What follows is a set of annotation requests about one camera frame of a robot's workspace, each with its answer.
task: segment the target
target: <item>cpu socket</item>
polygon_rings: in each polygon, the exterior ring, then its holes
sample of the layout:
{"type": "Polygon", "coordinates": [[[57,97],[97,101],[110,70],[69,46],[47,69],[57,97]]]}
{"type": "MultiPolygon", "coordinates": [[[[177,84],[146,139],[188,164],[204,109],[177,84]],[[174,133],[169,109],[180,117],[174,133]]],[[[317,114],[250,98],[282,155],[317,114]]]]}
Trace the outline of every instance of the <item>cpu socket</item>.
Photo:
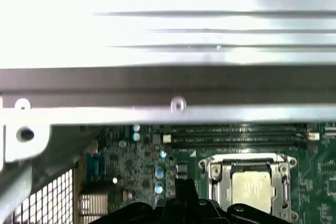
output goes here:
{"type": "Polygon", "coordinates": [[[224,211],[233,204],[250,205],[290,221],[290,169],[297,160],[276,153],[218,154],[198,163],[208,179],[208,198],[224,211]]]}

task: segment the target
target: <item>capacitor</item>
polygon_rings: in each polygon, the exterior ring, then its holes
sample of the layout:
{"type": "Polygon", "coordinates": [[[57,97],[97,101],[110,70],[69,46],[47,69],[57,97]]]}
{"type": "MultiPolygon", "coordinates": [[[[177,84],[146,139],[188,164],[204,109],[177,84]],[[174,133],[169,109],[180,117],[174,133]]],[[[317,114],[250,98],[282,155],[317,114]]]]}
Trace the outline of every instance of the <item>capacitor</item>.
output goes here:
{"type": "Polygon", "coordinates": [[[160,199],[164,199],[163,196],[162,195],[156,195],[156,197],[155,197],[155,204],[156,205],[157,205],[157,203],[160,199]]]}
{"type": "Polygon", "coordinates": [[[134,141],[139,141],[140,140],[140,134],[139,133],[133,133],[132,138],[134,141]]]}
{"type": "Polygon", "coordinates": [[[164,171],[163,171],[163,169],[161,167],[157,167],[155,169],[155,178],[157,178],[157,179],[163,179],[163,177],[164,177],[164,171]]]}
{"type": "Polygon", "coordinates": [[[140,130],[140,125],[139,124],[133,125],[133,131],[134,132],[138,132],[139,130],[140,130]]]}
{"type": "Polygon", "coordinates": [[[155,184],[155,187],[154,187],[154,192],[156,194],[161,194],[163,193],[163,184],[161,182],[158,182],[155,184]]]}
{"type": "Polygon", "coordinates": [[[129,200],[132,200],[132,199],[133,199],[133,194],[132,194],[132,193],[128,193],[128,194],[127,194],[127,198],[128,198],[129,200]]]}
{"type": "Polygon", "coordinates": [[[176,165],[177,173],[187,173],[188,171],[188,164],[186,162],[178,163],[176,165]]]}
{"type": "Polygon", "coordinates": [[[160,155],[160,158],[165,158],[165,157],[167,157],[167,152],[162,150],[162,151],[159,152],[159,155],[160,155]]]}

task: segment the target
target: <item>metal mesh grille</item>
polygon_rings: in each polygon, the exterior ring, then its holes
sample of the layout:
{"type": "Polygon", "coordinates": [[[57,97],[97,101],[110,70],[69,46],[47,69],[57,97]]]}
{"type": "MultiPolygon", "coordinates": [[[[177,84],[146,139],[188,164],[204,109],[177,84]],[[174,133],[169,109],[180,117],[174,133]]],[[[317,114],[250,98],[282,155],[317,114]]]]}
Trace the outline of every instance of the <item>metal mesh grille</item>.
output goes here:
{"type": "Polygon", "coordinates": [[[72,170],[27,198],[13,213],[12,223],[72,224],[72,170]]]}

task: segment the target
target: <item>mounting hole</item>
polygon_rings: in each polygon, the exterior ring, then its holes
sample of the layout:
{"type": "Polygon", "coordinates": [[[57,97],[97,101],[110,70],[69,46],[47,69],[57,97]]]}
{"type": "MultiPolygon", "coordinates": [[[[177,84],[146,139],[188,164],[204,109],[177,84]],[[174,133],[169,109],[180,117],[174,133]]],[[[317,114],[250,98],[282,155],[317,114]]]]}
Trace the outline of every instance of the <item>mounting hole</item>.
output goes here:
{"type": "Polygon", "coordinates": [[[213,167],[212,168],[212,172],[215,174],[215,175],[218,175],[219,174],[219,168],[217,166],[213,167]]]}
{"type": "Polygon", "coordinates": [[[187,104],[183,97],[174,97],[170,104],[172,112],[182,112],[186,106],[187,104]]]}
{"type": "Polygon", "coordinates": [[[292,213],[292,220],[298,220],[299,219],[299,215],[297,213],[292,213]]]}
{"type": "Polygon", "coordinates": [[[296,160],[295,160],[295,159],[291,159],[291,160],[289,161],[289,163],[290,163],[291,165],[296,165],[296,160]]]}
{"type": "Polygon", "coordinates": [[[198,163],[199,168],[205,169],[206,163],[204,161],[200,161],[198,163]]]}
{"type": "Polygon", "coordinates": [[[16,138],[20,142],[29,142],[33,140],[34,136],[35,136],[34,131],[32,131],[31,129],[27,127],[23,127],[19,129],[16,133],[16,138]]]}

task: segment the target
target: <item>integrated circuit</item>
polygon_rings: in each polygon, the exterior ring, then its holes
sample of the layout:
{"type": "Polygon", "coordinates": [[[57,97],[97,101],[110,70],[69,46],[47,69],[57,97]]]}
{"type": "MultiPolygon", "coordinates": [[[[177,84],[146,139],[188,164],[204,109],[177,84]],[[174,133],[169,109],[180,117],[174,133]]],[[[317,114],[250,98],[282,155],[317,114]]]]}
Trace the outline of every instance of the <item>integrated circuit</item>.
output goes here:
{"type": "Polygon", "coordinates": [[[336,177],[328,179],[328,194],[336,196],[336,177]]]}
{"type": "Polygon", "coordinates": [[[272,201],[276,194],[268,172],[236,172],[232,174],[231,181],[232,187],[229,192],[232,204],[243,203],[271,213],[272,201]]]}

